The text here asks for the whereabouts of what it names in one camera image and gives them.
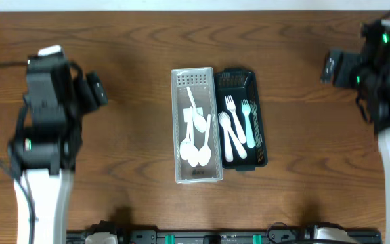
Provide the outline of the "white thick plastic spoon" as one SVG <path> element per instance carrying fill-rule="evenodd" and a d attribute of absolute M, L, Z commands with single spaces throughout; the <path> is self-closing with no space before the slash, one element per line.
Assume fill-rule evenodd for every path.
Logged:
<path fill-rule="evenodd" d="M 226 112 L 219 113 L 219 123 L 223 128 L 224 134 L 225 160 L 230 163 L 233 161 L 234 157 L 230 142 L 230 118 Z"/>

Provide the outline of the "white fork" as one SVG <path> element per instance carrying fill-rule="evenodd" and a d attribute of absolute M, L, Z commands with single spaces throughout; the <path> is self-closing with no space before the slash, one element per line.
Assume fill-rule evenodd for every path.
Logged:
<path fill-rule="evenodd" d="M 244 130 L 241 126 L 240 120 L 239 120 L 238 115 L 236 113 L 236 105 L 234 103 L 233 97 L 231 95 L 227 95 L 225 97 L 225 103 L 226 103 L 226 107 L 227 107 L 228 111 L 231 112 L 231 114 L 232 114 L 238 139 L 239 139 L 240 143 L 245 144 L 246 143 L 246 136 L 244 134 Z"/>
<path fill-rule="evenodd" d="M 242 143 L 240 143 L 238 137 L 234 133 L 232 126 L 231 126 L 231 121 L 230 121 L 230 140 L 232 140 L 235 149 L 237 150 L 237 153 L 241 159 L 247 158 L 248 154 L 246 150 L 244 149 Z"/>

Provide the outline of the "pale green plastic fork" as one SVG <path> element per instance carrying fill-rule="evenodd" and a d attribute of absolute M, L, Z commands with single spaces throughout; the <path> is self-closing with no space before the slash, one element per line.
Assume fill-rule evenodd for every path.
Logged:
<path fill-rule="evenodd" d="M 255 139 L 250 121 L 251 107 L 248 100 L 242 100 L 242 112 L 245 118 L 246 144 L 249 148 L 254 148 Z"/>

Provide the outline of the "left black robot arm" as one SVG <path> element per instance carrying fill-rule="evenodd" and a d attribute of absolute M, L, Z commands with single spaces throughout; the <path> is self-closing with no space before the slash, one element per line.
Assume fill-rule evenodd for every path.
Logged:
<path fill-rule="evenodd" d="M 65 243 L 82 118 L 108 103 L 98 74 L 28 73 L 8 152 L 15 174 L 18 243 Z"/>

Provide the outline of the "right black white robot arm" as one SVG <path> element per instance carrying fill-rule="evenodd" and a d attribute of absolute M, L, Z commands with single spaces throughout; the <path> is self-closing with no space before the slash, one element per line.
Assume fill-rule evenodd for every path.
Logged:
<path fill-rule="evenodd" d="M 357 92 L 356 104 L 365 122 L 374 126 L 385 175 L 386 231 L 390 243 L 390 20 L 363 24 L 365 39 L 360 52 L 330 50 L 325 57 L 320 81 Z"/>

